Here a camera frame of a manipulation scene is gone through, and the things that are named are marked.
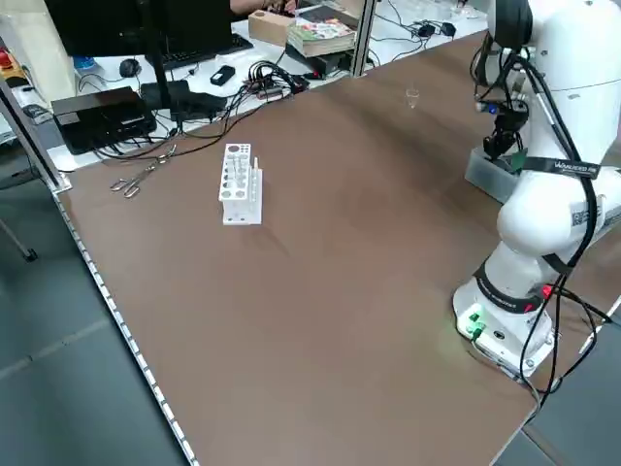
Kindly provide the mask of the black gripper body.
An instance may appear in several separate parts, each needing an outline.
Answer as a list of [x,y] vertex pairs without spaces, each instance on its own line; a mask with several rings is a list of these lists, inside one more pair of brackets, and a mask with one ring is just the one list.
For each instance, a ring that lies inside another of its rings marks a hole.
[[483,139],[482,147],[490,159],[498,159],[517,143],[520,130],[528,119],[526,112],[499,112],[494,120],[494,129]]

